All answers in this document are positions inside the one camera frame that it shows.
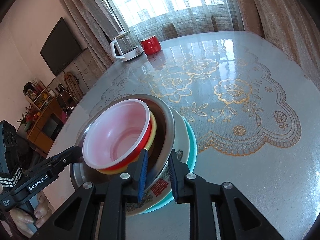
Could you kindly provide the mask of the person's left hand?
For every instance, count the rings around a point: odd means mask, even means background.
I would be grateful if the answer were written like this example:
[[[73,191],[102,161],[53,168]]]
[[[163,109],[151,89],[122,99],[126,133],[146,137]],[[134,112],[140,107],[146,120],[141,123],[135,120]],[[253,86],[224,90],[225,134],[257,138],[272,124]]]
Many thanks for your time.
[[[37,194],[37,199],[39,204],[34,211],[34,216],[36,218],[36,227],[40,228],[52,215],[53,207],[43,191]],[[11,211],[9,211],[9,213],[19,232],[25,237],[30,238],[33,233],[29,229],[28,224],[34,223],[33,218],[29,214],[18,208],[12,209]]]

